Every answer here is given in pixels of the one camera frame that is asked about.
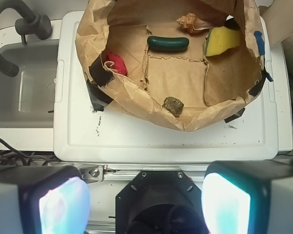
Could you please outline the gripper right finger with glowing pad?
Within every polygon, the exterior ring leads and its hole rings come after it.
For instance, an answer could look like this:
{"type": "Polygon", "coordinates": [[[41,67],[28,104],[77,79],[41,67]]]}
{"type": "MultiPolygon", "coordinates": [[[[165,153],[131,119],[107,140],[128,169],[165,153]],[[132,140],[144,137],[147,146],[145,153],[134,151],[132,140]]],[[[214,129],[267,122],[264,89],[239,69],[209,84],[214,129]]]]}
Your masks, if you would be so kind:
{"type": "Polygon", "coordinates": [[[293,160],[214,161],[201,204],[211,234],[293,234],[293,160]]]}

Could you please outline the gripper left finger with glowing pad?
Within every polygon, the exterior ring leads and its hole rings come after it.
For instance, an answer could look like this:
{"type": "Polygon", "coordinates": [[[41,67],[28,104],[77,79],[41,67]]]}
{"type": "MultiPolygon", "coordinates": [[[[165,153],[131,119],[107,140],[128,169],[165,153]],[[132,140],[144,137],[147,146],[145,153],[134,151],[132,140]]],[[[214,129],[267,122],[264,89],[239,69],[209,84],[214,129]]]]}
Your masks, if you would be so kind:
{"type": "Polygon", "coordinates": [[[90,192],[74,166],[0,166],[0,234],[83,234],[90,192]]]}

